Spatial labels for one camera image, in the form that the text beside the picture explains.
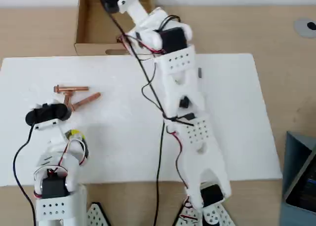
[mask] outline white foam board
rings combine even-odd
[[[250,54],[197,56],[202,68],[213,129],[224,153],[231,180],[281,178],[279,160],[261,93],[255,63]],[[146,62],[152,73],[151,61]],[[162,98],[159,72],[154,81]],[[3,171],[0,186],[15,185],[11,171],[17,149],[25,143],[29,107],[64,96],[53,86],[88,85],[88,93],[76,93],[73,102],[93,92],[102,97],[72,114],[62,126],[81,130],[91,158],[81,169],[83,183],[154,181],[158,165],[161,113],[141,95],[146,83],[139,65],[130,56],[7,58],[0,71],[0,137]],[[50,131],[34,131],[31,142],[17,160],[22,184],[33,184],[33,171],[51,138]],[[179,147],[165,135],[161,181],[179,181],[175,159]]]

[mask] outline copper pipe fitting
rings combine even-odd
[[[64,92],[64,95],[65,95],[64,104],[66,106],[68,106],[70,98],[71,98],[71,96],[73,96],[73,94],[74,94],[73,91],[66,91],[66,92]]]
[[[91,103],[92,101],[98,99],[100,96],[101,96],[101,93],[100,93],[100,92],[95,93],[95,94],[93,94],[93,95],[91,95],[91,96],[89,96],[89,97],[87,97],[87,98],[85,98],[85,99],[83,99],[83,100],[81,100],[81,101],[75,103],[75,104],[70,105],[70,108],[71,108],[71,110],[74,112],[74,111],[77,110],[80,106],[85,105],[85,104],[88,104],[88,103]]]
[[[60,92],[66,92],[66,91],[88,91],[88,86],[54,86],[54,92],[60,93]]]

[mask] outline robotic arm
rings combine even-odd
[[[34,172],[39,226],[87,226],[86,189],[78,184],[77,173],[89,151],[79,131],[62,131],[62,123],[70,116],[71,110],[59,103],[37,105],[26,115],[28,125],[35,123],[36,131],[47,131],[53,137],[47,140]]]
[[[195,47],[189,44],[193,36],[191,27],[180,20],[171,20],[161,8],[148,14],[139,0],[102,2],[110,13],[127,12],[130,15],[135,27],[126,35],[133,38],[130,43],[136,53],[144,53],[148,48],[161,51],[154,62],[162,74],[165,115],[182,117],[190,124],[165,117],[167,129],[178,136],[183,146],[178,161],[179,172],[193,207],[201,210],[223,202],[231,195],[230,181],[205,110],[204,97],[198,89]]]

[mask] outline copper tube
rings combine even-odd
[[[64,92],[64,95],[65,95],[64,104],[65,104],[66,106],[68,106],[69,101],[70,101],[70,98],[71,98],[71,96],[73,96],[73,94],[74,94],[73,91]]]
[[[54,86],[54,92],[60,93],[65,91],[87,91],[89,90],[88,86]]]
[[[101,96],[101,93],[100,93],[100,92],[95,93],[95,94],[93,94],[93,95],[91,95],[91,96],[89,96],[89,97],[87,97],[87,98],[85,98],[85,99],[83,99],[83,100],[81,100],[81,101],[75,103],[75,104],[70,105],[70,107],[71,107],[72,111],[75,111],[75,110],[77,110],[80,106],[85,105],[85,104],[88,104],[88,103],[91,103],[92,101],[98,99],[100,96]]]

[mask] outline cardboard box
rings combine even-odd
[[[154,9],[154,0],[141,0],[147,12]],[[127,13],[114,14],[124,31],[135,25]],[[123,45],[117,43],[118,28],[104,11],[99,0],[79,0],[75,49],[77,55],[122,55]]]

